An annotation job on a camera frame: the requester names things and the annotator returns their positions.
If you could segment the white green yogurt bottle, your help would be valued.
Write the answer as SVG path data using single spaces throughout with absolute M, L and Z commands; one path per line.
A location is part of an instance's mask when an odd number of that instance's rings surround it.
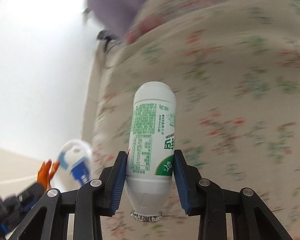
M 131 217 L 156 222 L 172 191 L 176 98 L 162 82 L 143 84 L 135 93 L 126 166 Z

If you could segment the orange plastic wrapper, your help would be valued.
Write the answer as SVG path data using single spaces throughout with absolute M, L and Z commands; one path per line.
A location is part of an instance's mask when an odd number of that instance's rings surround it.
M 60 162 L 44 161 L 37 173 L 37 183 L 42 185 L 45 191 L 51 189 L 51 180 L 60 166 Z

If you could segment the white patterned trash bin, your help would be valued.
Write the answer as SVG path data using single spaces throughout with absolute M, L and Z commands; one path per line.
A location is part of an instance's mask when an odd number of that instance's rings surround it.
M 51 180 L 51 187 L 66 192 L 79 189 L 90 181 L 91 154 L 92 148 L 86 141 L 68 141 L 58 154 L 60 165 Z

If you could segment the black wall plug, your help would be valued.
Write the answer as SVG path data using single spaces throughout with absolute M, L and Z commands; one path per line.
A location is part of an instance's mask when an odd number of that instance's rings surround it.
M 96 39 L 98 41 L 107 41 L 107 42 L 111 42 L 111 41 L 115 41 L 115 40 L 118 40 L 119 38 L 114 34 L 112 33 L 111 31 L 109 30 L 101 30 Z

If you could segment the floral beige blanket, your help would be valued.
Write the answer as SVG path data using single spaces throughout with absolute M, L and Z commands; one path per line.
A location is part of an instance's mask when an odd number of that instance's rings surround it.
M 256 191 L 300 239 L 300 0 L 147 0 L 100 51 L 96 176 L 128 147 L 133 98 L 177 98 L 176 148 L 220 187 Z

